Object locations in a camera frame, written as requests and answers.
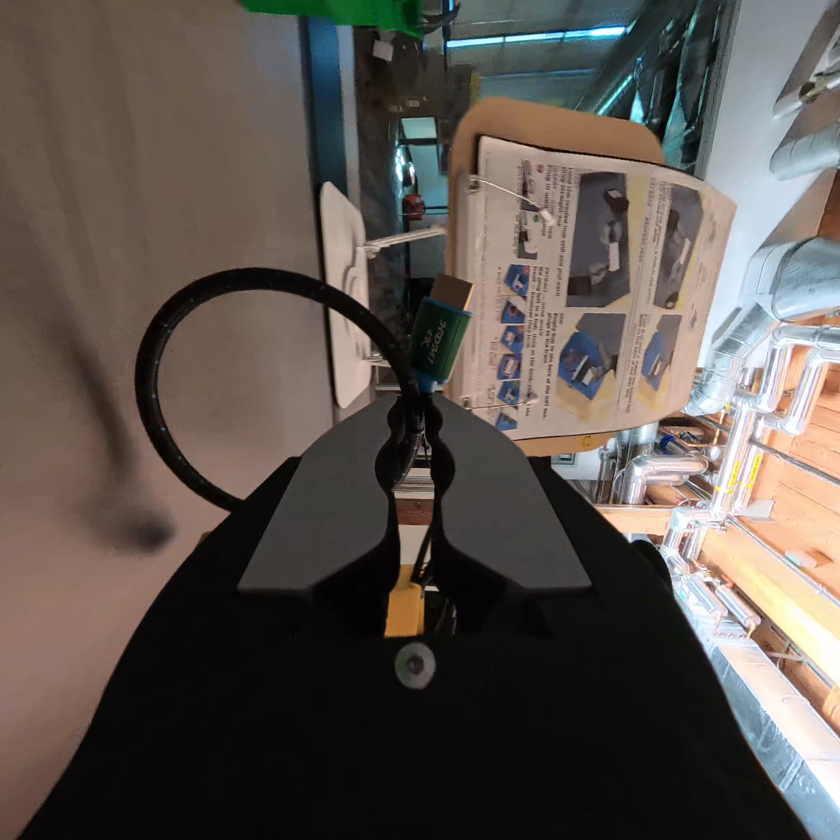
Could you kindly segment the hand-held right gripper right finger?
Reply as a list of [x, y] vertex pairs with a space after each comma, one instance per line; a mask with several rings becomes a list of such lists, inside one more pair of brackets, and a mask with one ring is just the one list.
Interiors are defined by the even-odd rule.
[[592, 587], [518, 446], [440, 395], [427, 402], [427, 436], [434, 483], [432, 562], [442, 592], [561, 595]]

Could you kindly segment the yellow plastic bin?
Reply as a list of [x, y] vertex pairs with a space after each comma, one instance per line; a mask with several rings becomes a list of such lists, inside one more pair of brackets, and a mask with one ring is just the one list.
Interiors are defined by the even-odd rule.
[[384, 637], [416, 637], [426, 629], [426, 595], [438, 593], [434, 584], [412, 582], [413, 567], [401, 564], [386, 612]]

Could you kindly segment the silver metal air duct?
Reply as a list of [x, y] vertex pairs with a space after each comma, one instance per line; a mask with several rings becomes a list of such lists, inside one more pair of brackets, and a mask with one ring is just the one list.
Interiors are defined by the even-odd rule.
[[838, 305], [838, 241], [815, 236], [760, 248], [749, 261], [735, 309], [706, 354], [688, 414], [724, 408], [743, 367], [778, 326], [822, 316]]

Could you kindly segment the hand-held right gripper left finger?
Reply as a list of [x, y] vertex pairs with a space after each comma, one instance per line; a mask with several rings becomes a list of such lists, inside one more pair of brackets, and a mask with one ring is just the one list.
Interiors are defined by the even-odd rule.
[[402, 401], [374, 399], [301, 456], [238, 589], [249, 595], [309, 595], [378, 547], [403, 474]]

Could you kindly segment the green plastic bin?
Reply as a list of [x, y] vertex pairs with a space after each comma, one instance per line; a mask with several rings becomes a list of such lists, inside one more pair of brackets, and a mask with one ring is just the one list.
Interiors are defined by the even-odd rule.
[[239, 1], [256, 14], [326, 18], [336, 25], [368, 27], [420, 38], [422, 1]]

